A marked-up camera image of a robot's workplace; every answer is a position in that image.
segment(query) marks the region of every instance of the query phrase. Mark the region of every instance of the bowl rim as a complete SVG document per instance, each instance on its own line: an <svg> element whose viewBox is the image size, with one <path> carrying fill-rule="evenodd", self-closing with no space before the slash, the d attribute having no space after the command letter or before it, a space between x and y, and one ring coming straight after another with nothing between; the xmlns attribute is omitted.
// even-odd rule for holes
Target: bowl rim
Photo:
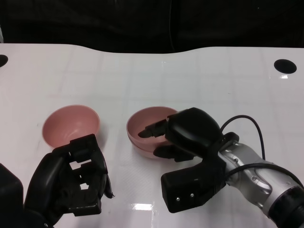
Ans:
<svg viewBox="0 0 304 228"><path fill-rule="evenodd" d="M53 112L46 118L46 120L45 120L44 123L43 123L42 129L41 129L42 138L43 138L43 140L46 142L46 144L47 144L48 146L50 146L51 148L55 148L55 147L52 146L52 145L50 145L50 144L46 141L46 139L45 139L45 137L44 137L44 134L43 134L43 129L44 129L44 127L45 127L45 124L46 124L46 122L48 121L48 119L49 119L54 113L58 112L58 111L61 110L61 109L68 108L68 107L72 107L72 106L73 106L73 107L77 107L77 106L79 106L79 107L84 107L84 108L87 108L87 109L93 111L93 113L95 113L95 115L97 116L97 119L98 119L98 127L97 127L97 130L96 130L96 132L95 132L94 134L96 135L96 134L99 132L99 129L100 129L100 118L99 118L98 113L97 113L94 109L92 109L92 108L90 108L90 107L88 107L88 106L82 105L82 104L80 104L80 105L79 105L79 104L67 105L67 106L61 107L61 108L59 108L59 109L53 111Z"/></svg>
<svg viewBox="0 0 304 228"><path fill-rule="evenodd" d="M135 116L136 114L138 114L139 112L141 112L141 111L143 111L143 110L150 109L150 108L167 108L167 109L171 109L171 110L177 112L177 110L175 110L174 108L170 108L170 107L166 107L166 106L151 106L151 107L143 108L143 109L137 111L136 113L134 113L133 115L131 115L131 117L128 119L127 125L126 125L126 130L127 130L127 133L128 133L128 136L129 136L129 139L130 139L130 140L132 139L132 140L134 140L134 141L136 141L136 142L138 142L138 143L143 143L143 144L145 144L144 142L135 139L135 138L129 133L128 125L129 125L129 122L130 122L130 120L132 119L133 116ZM162 142L165 142L165 141L166 141L166 140L159 141L159 142L148 142L148 143L146 143L146 144L162 143Z"/></svg>

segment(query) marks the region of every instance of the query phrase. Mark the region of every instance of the black cable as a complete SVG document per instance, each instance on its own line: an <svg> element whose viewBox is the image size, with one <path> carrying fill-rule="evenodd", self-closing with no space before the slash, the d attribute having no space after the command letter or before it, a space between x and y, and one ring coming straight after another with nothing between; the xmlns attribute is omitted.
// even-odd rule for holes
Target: black cable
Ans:
<svg viewBox="0 0 304 228"><path fill-rule="evenodd" d="M235 117L232 117L231 119L227 120L223 126L220 128L221 132L223 132L224 128L231 123L232 121L236 120L236 119L240 119L240 118L245 118L245 119L249 119L253 122L253 124L256 126L257 132L258 132L258 136L260 137L260 141L261 141L261 149L262 149L262 158L263 160L265 160L265 148L264 148L264 140L263 140L263 136L262 136L262 132L260 127L258 126L257 122L250 116L248 115L237 115Z"/></svg>
<svg viewBox="0 0 304 228"><path fill-rule="evenodd" d="M303 184L292 172L290 172L287 169L284 169L280 166L277 166L274 164L268 164L268 163L252 163L252 164L246 164L246 165L239 166L239 167L229 171L225 176L225 180L227 180L230 176L232 176L233 174L236 174L237 172L241 172L243 170L250 169L250 168L270 169L270 170L276 170L276 171L282 172L282 173L286 174L287 176L290 176L298 185L300 185L302 188L304 188Z"/></svg>

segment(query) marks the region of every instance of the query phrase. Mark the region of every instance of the bowl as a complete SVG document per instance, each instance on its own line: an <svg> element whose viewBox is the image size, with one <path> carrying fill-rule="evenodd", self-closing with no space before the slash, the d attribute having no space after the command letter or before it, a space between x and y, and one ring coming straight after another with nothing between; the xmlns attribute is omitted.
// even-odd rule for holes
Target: bowl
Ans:
<svg viewBox="0 0 304 228"><path fill-rule="evenodd" d="M136 152L138 152L141 156L146 157L146 158L151 158L151 159L160 159L159 157L156 157L153 152L150 151L145 151L138 146L136 146L132 141L131 141L133 148Z"/></svg>
<svg viewBox="0 0 304 228"><path fill-rule="evenodd" d="M98 114L84 105L70 105L53 112L42 127L44 141L51 147L67 145L71 140L97 134Z"/></svg>
<svg viewBox="0 0 304 228"><path fill-rule="evenodd" d="M146 126L166 119L169 115L176 114L177 111L168 107L149 107L133 114L127 123L127 133L131 142L140 149L153 152L158 146L169 145L165 136L141 138L138 133Z"/></svg>

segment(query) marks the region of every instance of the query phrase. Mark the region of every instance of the table surface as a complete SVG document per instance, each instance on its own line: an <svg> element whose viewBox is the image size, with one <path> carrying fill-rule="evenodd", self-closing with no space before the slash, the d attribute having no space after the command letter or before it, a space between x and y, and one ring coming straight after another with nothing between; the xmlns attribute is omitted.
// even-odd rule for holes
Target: table surface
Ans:
<svg viewBox="0 0 304 228"><path fill-rule="evenodd" d="M115 54L71 45L0 44L9 57L0 68L0 162L23 183L51 149L43 141L45 119L56 109L87 105L100 116L99 145L112 181L113 199L100 215L64 215L56 228L274 228L255 206L229 186L204 206L171 214L162 199L161 175L200 162L141 157L126 122L149 106L197 107L219 125L237 114L259 123L266 159L304 181L304 49L209 47L177 54ZM293 61L291 75L274 68ZM227 127L260 153L253 124Z"/></svg>

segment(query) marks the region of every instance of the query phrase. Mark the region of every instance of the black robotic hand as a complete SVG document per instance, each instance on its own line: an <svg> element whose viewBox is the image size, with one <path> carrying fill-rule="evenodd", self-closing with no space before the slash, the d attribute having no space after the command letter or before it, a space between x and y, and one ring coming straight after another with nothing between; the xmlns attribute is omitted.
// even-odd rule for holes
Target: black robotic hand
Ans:
<svg viewBox="0 0 304 228"><path fill-rule="evenodd" d="M72 170L71 162L85 162ZM114 195L104 156L95 135L72 140L55 148L37 167L23 205L20 180L0 166L0 209L4 227L51 228L63 214L75 216L101 213L101 198ZM80 185L86 183L88 189Z"/></svg>
<svg viewBox="0 0 304 228"><path fill-rule="evenodd" d="M165 138L172 143L154 151L162 158L176 162L198 156L203 161L190 168L169 172L161 177L162 196L172 213L206 203L226 184L226 163L218 157L219 149L228 141L239 138L234 133L223 135L219 125L206 112L191 108L149 125L138 134L142 138Z"/></svg>

